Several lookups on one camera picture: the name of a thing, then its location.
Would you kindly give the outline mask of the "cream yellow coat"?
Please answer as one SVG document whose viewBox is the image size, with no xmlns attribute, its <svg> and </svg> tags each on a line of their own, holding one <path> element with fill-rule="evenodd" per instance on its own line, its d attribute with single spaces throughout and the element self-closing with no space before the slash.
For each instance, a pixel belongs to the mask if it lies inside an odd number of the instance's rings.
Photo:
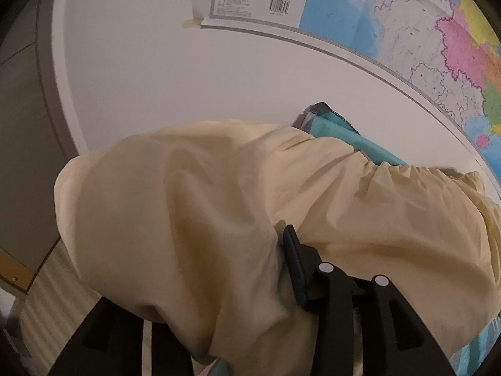
<svg viewBox="0 0 501 376">
<path fill-rule="evenodd" d="M 317 322 L 284 267 L 289 224 L 348 275 L 388 276 L 447 356 L 500 311 L 500 208 L 474 172 L 377 165 L 294 127 L 203 121 L 71 160 L 54 198 L 86 284 L 237 375 L 310 372 Z"/>
</svg>

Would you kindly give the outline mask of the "grey wooden door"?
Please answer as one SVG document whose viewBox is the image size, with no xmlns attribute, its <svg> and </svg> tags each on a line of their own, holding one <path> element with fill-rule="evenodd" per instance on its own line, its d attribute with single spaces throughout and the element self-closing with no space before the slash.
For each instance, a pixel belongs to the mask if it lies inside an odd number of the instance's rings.
<svg viewBox="0 0 501 376">
<path fill-rule="evenodd" d="M 28 292 L 59 240 L 54 182 L 77 154 L 55 86 L 54 0 L 29 0 L 1 45 L 1 286 Z"/>
</svg>

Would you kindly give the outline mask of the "colourful wall map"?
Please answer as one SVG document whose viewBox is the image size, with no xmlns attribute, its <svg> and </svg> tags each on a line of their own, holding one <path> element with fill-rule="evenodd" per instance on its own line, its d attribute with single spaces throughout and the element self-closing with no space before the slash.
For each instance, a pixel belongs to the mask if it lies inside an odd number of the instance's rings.
<svg viewBox="0 0 501 376">
<path fill-rule="evenodd" d="M 374 62 L 442 111 L 500 173 L 500 39 L 474 0 L 192 0 L 208 24 L 270 25 Z"/>
</svg>

